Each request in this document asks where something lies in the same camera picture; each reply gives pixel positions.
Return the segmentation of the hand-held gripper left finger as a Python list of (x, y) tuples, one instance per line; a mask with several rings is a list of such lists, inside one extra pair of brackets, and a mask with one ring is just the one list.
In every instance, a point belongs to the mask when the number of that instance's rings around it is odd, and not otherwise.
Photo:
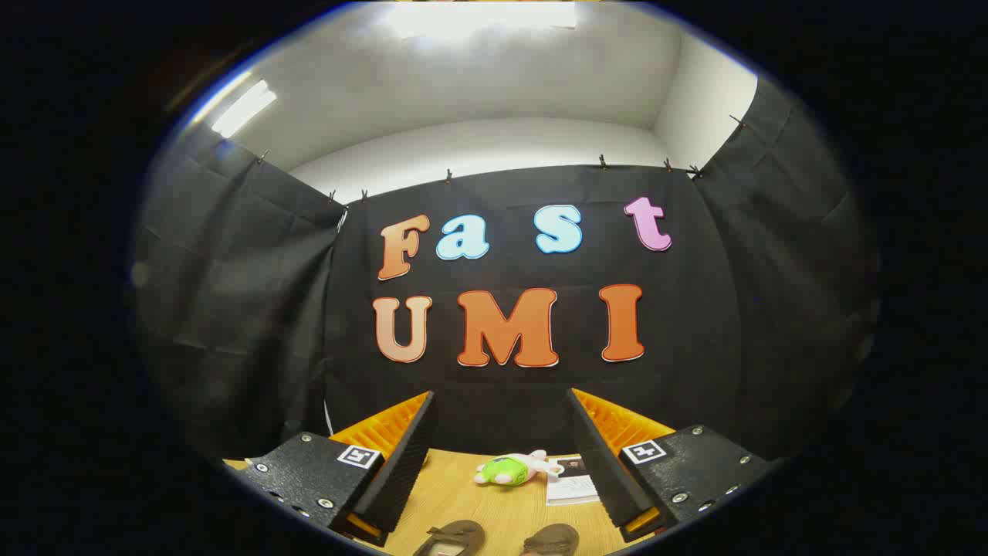
[(398, 528), (437, 422), (426, 391), (334, 436), (301, 432), (227, 474), (318, 531), (383, 547)]

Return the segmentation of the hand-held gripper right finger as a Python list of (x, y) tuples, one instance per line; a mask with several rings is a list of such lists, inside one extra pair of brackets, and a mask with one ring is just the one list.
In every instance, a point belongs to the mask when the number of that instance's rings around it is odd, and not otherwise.
[(698, 520), (775, 469), (706, 425), (671, 429), (579, 388), (566, 400), (578, 454), (627, 542)]

